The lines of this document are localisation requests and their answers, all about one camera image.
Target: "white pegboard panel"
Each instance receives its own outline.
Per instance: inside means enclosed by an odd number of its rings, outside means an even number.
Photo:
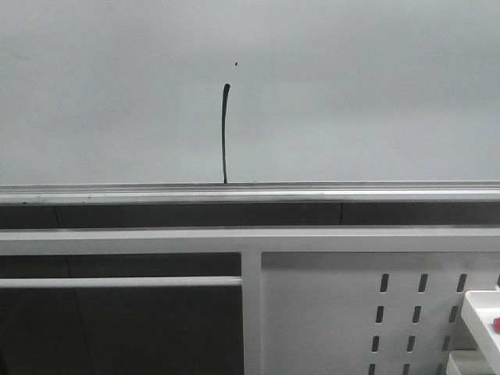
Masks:
[[[442,375],[470,345],[464,291],[494,289],[500,255],[264,253],[262,269],[265,375]]]

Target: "white bracket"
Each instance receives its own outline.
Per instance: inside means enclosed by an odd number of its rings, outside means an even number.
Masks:
[[[462,318],[476,340],[478,351],[450,353],[447,375],[492,375],[500,373],[500,334],[493,320],[500,317],[500,291],[468,291]]]

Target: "black cable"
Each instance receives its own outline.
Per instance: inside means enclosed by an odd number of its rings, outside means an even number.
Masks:
[[[225,84],[222,91],[222,171],[224,174],[224,183],[227,184],[227,169],[226,169],[226,112],[227,112],[227,97],[231,85]]]

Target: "dark gray panel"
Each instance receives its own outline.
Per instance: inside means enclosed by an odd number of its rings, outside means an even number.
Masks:
[[[343,225],[486,225],[500,223],[500,202],[344,203]]]
[[[241,255],[154,254],[68,257],[72,277],[184,277],[241,275]]]
[[[0,229],[57,228],[51,206],[0,206]]]
[[[243,374],[239,287],[79,290],[95,375]]]
[[[56,206],[62,228],[338,225],[338,203]]]
[[[0,258],[0,277],[68,276],[62,256]],[[0,290],[0,356],[5,374],[90,375],[73,292]]]

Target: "metal rail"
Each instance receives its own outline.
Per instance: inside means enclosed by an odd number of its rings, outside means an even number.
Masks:
[[[241,285],[239,276],[210,277],[85,277],[44,279],[0,279],[0,288],[175,288],[233,287]]]
[[[498,201],[500,181],[356,184],[0,186],[1,205],[178,202]]]

